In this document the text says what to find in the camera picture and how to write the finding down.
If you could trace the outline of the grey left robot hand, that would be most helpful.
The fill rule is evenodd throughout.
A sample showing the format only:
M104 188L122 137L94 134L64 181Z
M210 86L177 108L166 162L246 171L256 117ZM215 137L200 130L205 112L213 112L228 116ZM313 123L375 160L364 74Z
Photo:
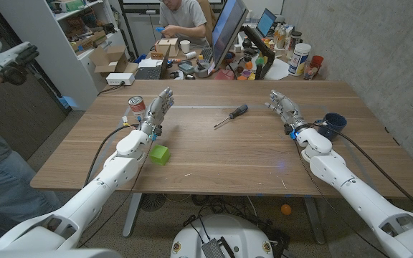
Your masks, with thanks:
M174 104L173 91L170 87L164 89L153 101L146 107L145 115L141 121L140 130L153 137L161 136L162 122L165 114Z

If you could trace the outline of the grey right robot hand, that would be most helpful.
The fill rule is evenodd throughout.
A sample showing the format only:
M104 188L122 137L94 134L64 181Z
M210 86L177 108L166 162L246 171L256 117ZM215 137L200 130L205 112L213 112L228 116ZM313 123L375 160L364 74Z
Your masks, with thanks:
M310 124L302 116L299 106L289 97L276 90L271 90L270 101L271 103L266 102L265 106L280 116L286 135L291 133L296 135L310 127Z

